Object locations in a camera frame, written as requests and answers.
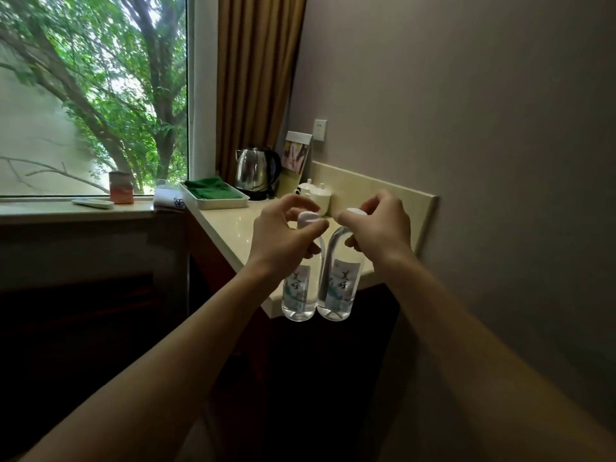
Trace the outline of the beige topped wooden desk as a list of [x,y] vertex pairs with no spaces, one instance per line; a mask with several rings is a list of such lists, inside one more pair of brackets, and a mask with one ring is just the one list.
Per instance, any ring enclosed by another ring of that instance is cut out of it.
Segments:
[[[438,196],[312,163],[311,176],[333,192],[332,213],[359,207],[378,190],[398,197],[420,253]],[[185,192],[190,302],[214,294],[244,267],[252,226],[273,202],[201,210]],[[223,462],[373,462],[381,435],[367,417],[400,307],[366,261],[350,319],[285,319],[282,285],[252,316],[202,407],[218,460]]]

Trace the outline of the person's right hand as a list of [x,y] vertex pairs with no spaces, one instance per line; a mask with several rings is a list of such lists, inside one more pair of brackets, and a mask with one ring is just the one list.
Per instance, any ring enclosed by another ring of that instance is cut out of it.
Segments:
[[380,190],[360,209],[372,221],[365,227],[348,227],[354,239],[347,244],[364,253],[373,263],[375,272],[383,276],[399,263],[418,264],[410,243],[410,217],[399,198],[387,190]]

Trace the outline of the white rectangular tray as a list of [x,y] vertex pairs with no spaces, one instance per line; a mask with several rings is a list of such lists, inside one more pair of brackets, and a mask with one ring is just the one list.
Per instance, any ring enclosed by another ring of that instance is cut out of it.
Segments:
[[241,191],[237,190],[232,185],[224,183],[224,185],[234,193],[236,198],[225,200],[205,200],[196,198],[186,187],[185,184],[180,183],[179,187],[182,191],[182,198],[190,210],[219,210],[219,209],[242,209],[247,208],[249,205],[250,197]]

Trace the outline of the green folded cloth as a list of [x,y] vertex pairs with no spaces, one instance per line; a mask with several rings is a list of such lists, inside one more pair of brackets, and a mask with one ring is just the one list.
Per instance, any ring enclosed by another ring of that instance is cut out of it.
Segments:
[[186,180],[184,186],[199,200],[235,200],[242,197],[219,176]]

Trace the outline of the brown curtain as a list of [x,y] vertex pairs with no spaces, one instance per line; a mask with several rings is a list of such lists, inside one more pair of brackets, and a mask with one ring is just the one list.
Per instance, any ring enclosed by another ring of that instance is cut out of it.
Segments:
[[233,185],[237,150],[276,145],[307,0],[218,1],[216,172]]

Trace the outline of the person's right forearm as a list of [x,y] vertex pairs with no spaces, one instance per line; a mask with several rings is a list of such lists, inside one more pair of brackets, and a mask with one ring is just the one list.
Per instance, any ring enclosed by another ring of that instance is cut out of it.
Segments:
[[427,346],[494,462],[616,462],[616,437],[466,310],[410,249],[375,272]]

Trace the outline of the orange paper cup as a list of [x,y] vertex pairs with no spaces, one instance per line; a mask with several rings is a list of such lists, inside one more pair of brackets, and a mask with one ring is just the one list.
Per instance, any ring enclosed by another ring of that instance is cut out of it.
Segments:
[[108,173],[110,201],[114,204],[134,204],[133,174],[123,171]]

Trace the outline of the upright picture card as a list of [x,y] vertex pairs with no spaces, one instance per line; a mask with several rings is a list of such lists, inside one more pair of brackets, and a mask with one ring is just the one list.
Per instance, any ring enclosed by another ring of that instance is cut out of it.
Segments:
[[311,150],[312,134],[288,131],[285,147],[281,155],[283,170],[302,175],[307,157]]

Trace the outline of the person's left hand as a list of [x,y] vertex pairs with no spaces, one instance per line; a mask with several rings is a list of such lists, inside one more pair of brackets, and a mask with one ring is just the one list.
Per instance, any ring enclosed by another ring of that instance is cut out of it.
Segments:
[[316,240],[311,246],[293,246],[289,222],[302,212],[316,212],[318,205],[305,196],[287,194],[265,207],[254,221],[252,244],[247,267],[263,271],[279,284],[301,263],[320,252]]

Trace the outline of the glass window with white frame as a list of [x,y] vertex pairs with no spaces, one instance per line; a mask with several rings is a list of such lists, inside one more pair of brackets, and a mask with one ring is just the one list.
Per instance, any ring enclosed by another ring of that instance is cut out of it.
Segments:
[[76,132],[64,157],[0,155],[19,180],[57,175],[109,193],[214,173],[218,0],[0,0],[0,72]]

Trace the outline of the clear plastic water bottle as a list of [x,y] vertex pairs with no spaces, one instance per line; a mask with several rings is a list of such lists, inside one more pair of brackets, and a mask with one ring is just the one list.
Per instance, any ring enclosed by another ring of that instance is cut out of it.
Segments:
[[317,309],[326,248],[322,237],[315,242],[320,252],[309,259],[302,259],[283,282],[281,310],[286,318],[298,323],[310,320]]
[[351,236],[351,230],[341,225],[323,250],[317,311],[330,321],[343,321],[350,316],[365,263],[364,254],[346,244]]

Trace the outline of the person's left forearm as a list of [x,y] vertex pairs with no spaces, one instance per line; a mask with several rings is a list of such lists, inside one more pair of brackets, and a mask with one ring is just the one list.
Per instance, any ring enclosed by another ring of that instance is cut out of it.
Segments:
[[251,317],[298,263],[248,263],[19,462],[172,461]]

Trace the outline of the white rolled paper bag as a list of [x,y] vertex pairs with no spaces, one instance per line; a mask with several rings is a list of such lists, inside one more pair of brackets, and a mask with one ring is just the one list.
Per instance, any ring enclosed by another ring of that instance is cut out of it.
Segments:
[[156,186],[152,204],[156,211],[181,212],[186,209],[182,191],[178,186]]

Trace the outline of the beige window sill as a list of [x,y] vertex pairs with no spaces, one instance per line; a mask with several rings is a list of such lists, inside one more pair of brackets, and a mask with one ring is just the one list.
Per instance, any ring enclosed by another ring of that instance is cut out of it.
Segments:
[[0,200],[0,227],[8,225],[56,224],[72,222],[109,222],[150,219],[157,216],[178,216],[185,210],[158,207],[151,200],[113,209],[96,209],[73,204],[70,200]]

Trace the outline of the green tree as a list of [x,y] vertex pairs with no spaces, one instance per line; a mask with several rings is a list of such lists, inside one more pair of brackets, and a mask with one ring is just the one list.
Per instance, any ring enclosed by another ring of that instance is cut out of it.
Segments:
[[189,0],[0,0],[0,196],[189,177]]

